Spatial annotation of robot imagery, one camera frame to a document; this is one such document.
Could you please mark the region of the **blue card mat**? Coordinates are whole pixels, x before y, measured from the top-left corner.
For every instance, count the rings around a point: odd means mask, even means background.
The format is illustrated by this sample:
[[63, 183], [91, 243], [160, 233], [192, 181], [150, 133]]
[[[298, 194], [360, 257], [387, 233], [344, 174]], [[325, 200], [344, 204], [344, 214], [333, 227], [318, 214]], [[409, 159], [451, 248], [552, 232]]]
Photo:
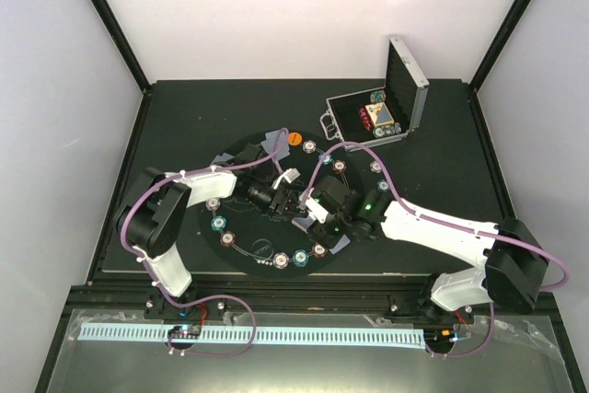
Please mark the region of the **blue card mat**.
[[343, 235], [333, 247], [329, 248], [329, 252], [333, 255], [339, 253], [342, 249], [346, 248], [351, 243], [351, 240]]
[[267, 132], [265, 139], [261, 142], [261, 147], [267, 154], [277, 152], [274, 158], [282, 160], [290, 155], [288, 135], [289, 132], [285, 129]]

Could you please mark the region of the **blue playing card deck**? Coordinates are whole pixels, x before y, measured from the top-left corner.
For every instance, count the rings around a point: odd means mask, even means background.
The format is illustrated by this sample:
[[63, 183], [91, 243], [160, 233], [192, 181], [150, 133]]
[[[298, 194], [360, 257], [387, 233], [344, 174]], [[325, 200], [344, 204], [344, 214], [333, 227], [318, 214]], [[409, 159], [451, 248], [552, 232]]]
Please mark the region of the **blue playing card deck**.
[[292, 219], [292, 224], [304, 232], [306, 232], [315, 222], [316, 220], [310, 216], [305, 218], [295, 217]]

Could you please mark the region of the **brown chip mat bottom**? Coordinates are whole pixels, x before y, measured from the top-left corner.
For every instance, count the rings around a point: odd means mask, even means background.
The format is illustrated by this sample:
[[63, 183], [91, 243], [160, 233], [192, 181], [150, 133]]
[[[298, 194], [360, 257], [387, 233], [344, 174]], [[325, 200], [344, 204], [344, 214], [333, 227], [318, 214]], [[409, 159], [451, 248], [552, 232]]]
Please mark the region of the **brown chip mat bottom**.
[[312, 254], [315, 258], [324, 258], [328, 254], [328, 250], [319, 243], [315, 243], [312, 247]]

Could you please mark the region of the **brown chip mat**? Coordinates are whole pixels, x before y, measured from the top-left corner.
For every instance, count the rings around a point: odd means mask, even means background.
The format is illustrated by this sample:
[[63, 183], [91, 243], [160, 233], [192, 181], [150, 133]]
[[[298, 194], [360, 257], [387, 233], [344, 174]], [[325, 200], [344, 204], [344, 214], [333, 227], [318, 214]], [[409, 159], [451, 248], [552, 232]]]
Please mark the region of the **brown chip mat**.
[[328, 250], [319, 243], [315, 243], [312, 247], [312, 254], [315, 258], [324, 258], [328, 254]]
[[232, 248], [236, 243], [236, 235], [231, 231], [225, 231], [221, 234], [219, 242], [224, 248]]
[[347, 165], [343, 160], [336, 160], [332, 163], [332, 170], [336, 174], [342, 174], [346, 171]]

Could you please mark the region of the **teal chip mat bottom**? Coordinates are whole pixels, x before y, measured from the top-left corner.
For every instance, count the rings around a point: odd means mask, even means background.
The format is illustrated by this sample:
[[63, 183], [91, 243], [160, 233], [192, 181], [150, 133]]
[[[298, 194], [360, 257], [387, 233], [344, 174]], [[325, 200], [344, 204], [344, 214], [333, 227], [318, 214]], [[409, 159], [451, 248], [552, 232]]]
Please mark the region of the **teal chip mat bottom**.
[[308, 264], [309, 256], [305, 250], [297, 250], [292, 257], [293, 264], [297, 267], [305, 267]]

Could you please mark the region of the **teal chip mat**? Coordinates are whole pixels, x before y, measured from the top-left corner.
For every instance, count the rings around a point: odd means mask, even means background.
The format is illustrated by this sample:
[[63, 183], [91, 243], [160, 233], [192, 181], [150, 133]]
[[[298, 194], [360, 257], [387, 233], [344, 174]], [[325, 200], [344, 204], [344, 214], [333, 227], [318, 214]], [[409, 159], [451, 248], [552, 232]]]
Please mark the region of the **teal chip mat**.
[[305, 267], [308, 264], [309, 256], [305, 250], [297, 250], [292, 257], [293, 264], [297, 267]]
[[227, 221], [222, 215], [214, 216], [210, 223], [212, 230], [216, 232], [224, 232], [226, 225]]
[[320, 155], [318, 159], [323, 165], [328, 165], [332, 162], [332, 156], [327, 154]]

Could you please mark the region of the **white chip mat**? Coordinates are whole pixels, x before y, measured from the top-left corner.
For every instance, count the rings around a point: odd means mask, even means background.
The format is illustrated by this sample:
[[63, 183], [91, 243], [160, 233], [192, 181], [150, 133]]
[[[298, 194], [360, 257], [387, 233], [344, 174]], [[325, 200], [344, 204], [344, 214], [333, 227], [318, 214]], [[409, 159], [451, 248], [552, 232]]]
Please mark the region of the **white chip mat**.
[[287, 254], [280, 252], [273, 256], [272, 258], [272, 265], [274, 268], [278, 270], [283, 270], [287, 267], [289, 263], [289, 257]]
[[216, 212], [221, 206], [221, 199], [214, 197], [205, 202], [205, 208], [210, 212]]
[[313, 154], [317, 151], [317, 144], [313, 140], [303, 142], [302, 149], [306, 154]]

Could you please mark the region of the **brown chip mat top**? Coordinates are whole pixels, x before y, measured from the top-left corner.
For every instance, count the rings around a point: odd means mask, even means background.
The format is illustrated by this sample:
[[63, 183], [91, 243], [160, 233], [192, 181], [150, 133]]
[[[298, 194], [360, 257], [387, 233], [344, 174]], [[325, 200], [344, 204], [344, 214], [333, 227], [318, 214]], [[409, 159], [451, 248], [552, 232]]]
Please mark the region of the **brown chip mat top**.
[[336, 174], [342, 174], [346, 171], [347, 165], [343, 160], [336, 160], [332, 163], [332, 170]]

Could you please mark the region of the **teal chip mat top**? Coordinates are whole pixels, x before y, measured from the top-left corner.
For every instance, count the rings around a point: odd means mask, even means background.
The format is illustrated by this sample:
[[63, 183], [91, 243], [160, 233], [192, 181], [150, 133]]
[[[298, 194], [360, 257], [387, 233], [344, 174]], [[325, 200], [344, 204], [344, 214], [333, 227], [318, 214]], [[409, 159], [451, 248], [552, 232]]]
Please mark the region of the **teal chip mat top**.
[[320, 155], [318, 159], [323, 165], [328, 165], [332, 162], [332, 156], [327, 154]]

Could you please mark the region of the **teal poker chip stack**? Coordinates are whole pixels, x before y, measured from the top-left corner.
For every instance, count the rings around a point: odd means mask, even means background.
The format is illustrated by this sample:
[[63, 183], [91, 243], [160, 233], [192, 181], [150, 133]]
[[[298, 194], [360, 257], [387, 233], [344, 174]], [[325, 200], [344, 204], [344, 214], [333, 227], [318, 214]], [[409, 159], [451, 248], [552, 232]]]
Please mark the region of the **teal poker chip stack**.
[[385, 179], [381, 179], [377, 182], [377, 188], [382, 192], [387, 192], [390, 190], [390, 186]]

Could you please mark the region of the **white chip mat top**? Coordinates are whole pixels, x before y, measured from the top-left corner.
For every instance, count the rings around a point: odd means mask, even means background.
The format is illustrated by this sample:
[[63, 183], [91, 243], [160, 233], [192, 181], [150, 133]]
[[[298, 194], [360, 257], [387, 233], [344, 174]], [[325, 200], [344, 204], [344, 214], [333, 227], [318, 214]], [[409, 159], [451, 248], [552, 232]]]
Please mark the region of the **white chip mat top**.
[[302, 149], [306, 154], [313, 154], [317, 151], [317, 144], [313, 140], [303, 142]]

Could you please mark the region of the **blue card mat top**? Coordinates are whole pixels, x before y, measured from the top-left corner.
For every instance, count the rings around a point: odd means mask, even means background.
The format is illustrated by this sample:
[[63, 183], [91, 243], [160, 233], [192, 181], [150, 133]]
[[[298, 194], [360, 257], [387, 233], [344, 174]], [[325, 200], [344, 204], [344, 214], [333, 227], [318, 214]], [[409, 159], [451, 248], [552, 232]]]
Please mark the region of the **blue card mat top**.
[[288, 135], [289, 132], [285, 129], [267, 132], [265, 139], [261, 142], [261, 147], [267, 154], [277, 152], [274, 158], [282, 160], [290, 155]]

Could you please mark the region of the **orange big blind button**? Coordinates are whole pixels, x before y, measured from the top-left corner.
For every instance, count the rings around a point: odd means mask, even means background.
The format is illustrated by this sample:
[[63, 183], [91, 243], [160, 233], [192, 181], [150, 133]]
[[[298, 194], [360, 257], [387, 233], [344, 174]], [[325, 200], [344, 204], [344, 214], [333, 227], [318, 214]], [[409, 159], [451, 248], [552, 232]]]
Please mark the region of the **orange big blind button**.
[[303, 136], [301, 133], [298, 132], [291, 132], [287, 136], [287, 143], [290, 146], [298, 146], [303, 143]]

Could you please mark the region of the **white purple chip stack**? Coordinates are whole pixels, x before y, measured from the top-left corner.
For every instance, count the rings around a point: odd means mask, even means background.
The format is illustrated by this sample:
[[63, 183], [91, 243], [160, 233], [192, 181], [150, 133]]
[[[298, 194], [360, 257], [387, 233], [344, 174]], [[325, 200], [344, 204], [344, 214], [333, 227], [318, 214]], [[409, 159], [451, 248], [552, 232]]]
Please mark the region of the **white purple chip stack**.
[[370, 169], [374, 173], [382, 173], [383, 172], [383, 168], [382, 168], [381, 164], [378, 161], [373, 161], [370, 164]]

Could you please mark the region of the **single blue playing card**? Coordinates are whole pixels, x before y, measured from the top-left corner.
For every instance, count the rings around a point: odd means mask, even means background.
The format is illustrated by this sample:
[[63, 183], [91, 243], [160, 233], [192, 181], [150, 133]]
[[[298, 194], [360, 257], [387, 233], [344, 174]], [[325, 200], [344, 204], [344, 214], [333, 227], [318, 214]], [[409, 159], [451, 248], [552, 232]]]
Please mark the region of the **single blue playing card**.
[[213, 164], [220, 164], [220, 163], [228, 162], [233, 157], [234, 157], [233, 155], [230, 155], [228, 153], [223, 153], [221, 155], [217, 155], [213, 160]]

